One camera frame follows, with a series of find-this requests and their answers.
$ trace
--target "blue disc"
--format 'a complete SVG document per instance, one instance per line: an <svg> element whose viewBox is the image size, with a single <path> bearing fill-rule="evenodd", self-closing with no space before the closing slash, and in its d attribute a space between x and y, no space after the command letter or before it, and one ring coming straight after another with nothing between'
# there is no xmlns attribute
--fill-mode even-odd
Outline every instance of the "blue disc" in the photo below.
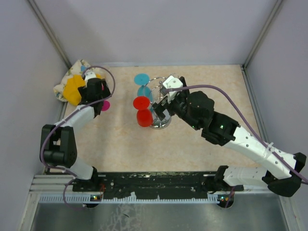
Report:
<svg viewBox="0 0 308 231"><path fill-rule="evenodd" d="M148 87L141 86L139 87L137 91L137 96L145 96L149 98L149 100L152 102L153 101L153 95L151 93L151 90Z"/></svg>
<svg viewBox="0 0 308 231"><path fill-rule="evenodd" d="M141 73L135 76L134 81L137 85L145 85L150 81L150 77L145 73Z"/></svg>

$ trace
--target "yellow cloth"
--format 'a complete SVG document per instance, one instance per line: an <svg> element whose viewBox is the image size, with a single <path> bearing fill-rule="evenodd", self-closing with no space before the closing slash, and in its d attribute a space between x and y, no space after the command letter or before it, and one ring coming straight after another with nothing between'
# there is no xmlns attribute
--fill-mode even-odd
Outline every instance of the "yellow cloth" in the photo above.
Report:
<svg viewBox="0 0 308 231"><path fill-rule="evenodd" d="M102 78L101 75L96 74L97 78ZM82 79L81 75L73 75L72 78L67 80L67 83L63 90L63 96L69 103L77 106L81 101L81 95L79 94L78 88L85 86L86 83Z"/></svg>

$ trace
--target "white wall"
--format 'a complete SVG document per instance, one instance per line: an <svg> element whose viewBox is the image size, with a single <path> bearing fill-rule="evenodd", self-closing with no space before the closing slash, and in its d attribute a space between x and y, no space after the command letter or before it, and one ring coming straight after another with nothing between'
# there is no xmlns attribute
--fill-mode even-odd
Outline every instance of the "white wall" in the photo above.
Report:
<svg viewBox="0 0 308 231"><path fill-rule="evenodd" d="M308 156L308 1L285 1L248 68L270 141ZM302 173L308 177L308 161ZM308 229L308 186L295 199Z"/></svg>
<svg viewBox="0 0 308 231"><path fill-rule="evenodd" d="M275 0L36 0L69 59L243 64Z"/></svg>
<svg viewBox="0 0 308 231"><path fill-rule="evenodd" d="M40 130L55 122L52 88L66 67L25 0L0 8L0 230L17 229L39 161Z"/></svg>

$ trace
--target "purple cable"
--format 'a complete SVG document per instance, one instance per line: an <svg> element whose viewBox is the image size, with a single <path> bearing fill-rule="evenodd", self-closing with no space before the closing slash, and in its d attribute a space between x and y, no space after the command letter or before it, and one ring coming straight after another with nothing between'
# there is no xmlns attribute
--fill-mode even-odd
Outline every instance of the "purple cable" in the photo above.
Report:
<svg viewBox="0 0 308 231"><path fill-rule="evenodd" d="M235 186L233 186L233 187L231 188L231 191L230 191L230 193L229 193L229 197L228 197L228 200L227 200L227 203L226 203L225 208L228 207L228 204L229 204L229 201L231 200L231 197L232 197L232 194L233 194L233 192L234 192L234 189L235 189Z"/></svg>
<svg viewBox="0 0 308 231"><path fill-rule="evenodd" d="M111 76L111 78L112 78L112 80L113 80L113 82L114 82L114 85L113 85L113 89L112 89L112 92L111 92L110 96L108 96L108 97L106 97L106 98L104 98L104 99L101 99L101 100L97 100L97 101L91 102L91 103L89 103L89 104L87 104L87 105L84 105L83 107L80 108L80 110L74 111L72 114L70 114L70 115L66 118L65 121L62 121L62 122L59 123L57 126L55 126L55 127L53 128L53 130L51 130L51 132L48 134L48 136L46 137L46 139L44 140L44 142L43 142L43 144L42 144L42 148L41 148L41 150L40 150L40 154L39 154L40 160L41 160L41 162L43 163L43 165L44 165L45 167L54 168L54 169L60 169L60 170L66 171L67 173L71 174L73 177L76 177L76 174L73 173L73 172L71 172L70 170L67 170L67 169L61 168L61 167L55 167L55 166L50 166L50 165L48 165L48 164L45 162L45 160L44 160L44 149L45 149L45 146L46 146L48 140L49 140L50 137L53 135L53 133L54 133L61 125L63 125L66 121L70 120L74 115L76 115L76 114L77 114L79 111L81 111L82 109L85 109L86 107L89 107L89 106L91 106L91 105L93 105L93 104L96 104L96 103L102 102L102 101L104 101L104 100L107 100L107 99L109 99L110 97L112 97L112 95L114 94L114 91L115 91L115 89L116 89L116 84L115 84L115 83L116 83L116 80L115 80L115 77L113 76L113 74L112 74L108 69L106 69L105 67L97 66L97 65L96 65L96 66L89 66L88 68L86 68L86 69L82 72L82 76L84 76L84 74L86 73L86 71L89 70L89 69L91 69L91 68L101 68L101 69L107 71L108 74ZM71 206L66 202L66 199L65 199L65 191L66 191L67 187L68 187L73 181L74 181L74 178L66 184L66 186L65 186L65 188L64 188L64 190L63 190L63 201L64 201L64 203L65 203L68 207L70 207L70 208L72 208L72 209L75 210L76 208L71 207Z"/></svg>
<svg viewBox="0 0 308 231"><path fill-rule="evenodd" d="M227 100L231 103L231 105L234 107L234 109L236 110L236 112L239 114L239 116L242 118L242 120L244 121L244 123L247 125L247 127L249 128L249 130L251 131L251 133L257 138L257 140L264 146L264 147L268 147L268 145L258 136L258 134L254 131L254 129L250 126L250 124L248 123L248 121L245 119L244 115L241 113L240 109L235 105L235 103L232 101L232 99L229 97L229 95L227 95L226 92L224 92L222 89L216 87L216 86L212 86L212 85L193 85L193 86L189 86L189 87L183 87L183 88L170 88L170 89L166 89L165 92L170 92L170 91L179 91L179 90L189 90L189 89L195 89L195 88L211 88L211 89L215 89L218 90L221 94L223 94ZM306 179L303 175L301 175L300 173L298 173L297 171L295 171L287 162L284 161L284 159L282 159L276 152L272 152L272 154L279 159L288 169L291 170L291 172L293 172L295 175L297 175L299 178L301 178L304 182L306 182L308 184L308 179Z"/></svg>

